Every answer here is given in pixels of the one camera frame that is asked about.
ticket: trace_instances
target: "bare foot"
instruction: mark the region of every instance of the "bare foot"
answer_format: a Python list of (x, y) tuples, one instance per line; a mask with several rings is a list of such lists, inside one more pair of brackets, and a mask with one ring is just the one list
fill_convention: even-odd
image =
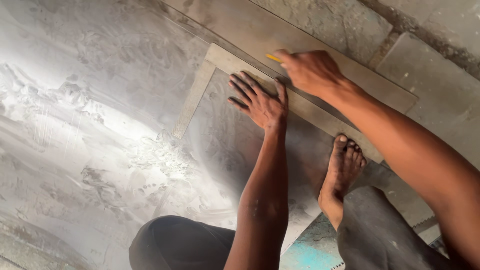
[(360, 147), (347, 136), (335, 139), (318, 204), (337, 229), (343, 215), (343, 197), (367, 164)]

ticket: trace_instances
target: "person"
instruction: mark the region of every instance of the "person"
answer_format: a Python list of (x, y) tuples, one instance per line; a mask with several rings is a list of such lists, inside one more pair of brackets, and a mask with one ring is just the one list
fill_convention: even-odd
[[(327, 52), (275, 55), (295, 87), (337, 108), (427, 202), (449, 247), (450, 259), (429, 248), (379, 189), (348, 192), (366, 160), (340, 134), (318, 203), (337, 230), (346, 269), (480, 269), (480, 172), (433, 133), (348, 80)], [(240, 76), (231, 75), (229, 85), (243, 103), (228, 102), (262, 127), (265, 137), (240, 198), (236, 232), (180, 217), (155, 219), (132, 243), (134, 270), (278, 269), (288, 223), (288, 96), (279, 80), (278, 96), (272, 96), (248, 74)]]

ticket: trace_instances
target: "wrist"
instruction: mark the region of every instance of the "wrist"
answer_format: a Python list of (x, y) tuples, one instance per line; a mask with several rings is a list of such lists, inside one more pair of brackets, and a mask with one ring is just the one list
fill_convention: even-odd
[(265, 135), (269, 134), (284, 134), (287, 131), (287, 118), (281, 117), (271, 123), (267, 124), (264, 128)]

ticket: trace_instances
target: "left hand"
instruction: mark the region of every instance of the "left hand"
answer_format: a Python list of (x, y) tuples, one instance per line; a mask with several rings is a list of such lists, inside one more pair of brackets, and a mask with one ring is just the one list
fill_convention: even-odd
[(288, 96), (285, 85), (275, 79), (278, 96), (272, 96), (245, 72), (240, 72), (240, 76), (243, 80), (233, 74), (230, 75), (228, 85), (246, 105), (233, 98), (228, 98), (227, 101), (248, 115), (263, 129), (285, 125), (288, 114)]

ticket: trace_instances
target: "scratched metal surface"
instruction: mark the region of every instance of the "scratched metal surface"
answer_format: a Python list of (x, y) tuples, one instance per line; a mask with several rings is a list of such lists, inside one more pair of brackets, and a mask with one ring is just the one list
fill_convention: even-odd
[[(128, 0), (0, 0), (0, 40), (1, 233), (121, 270), (153, 217), (235, 228), (262, 131), (225, 102), (225, 73), (169, 134), (209, 44)], [(331, 140), (290, 115), (287, 244), (320, 212)]]

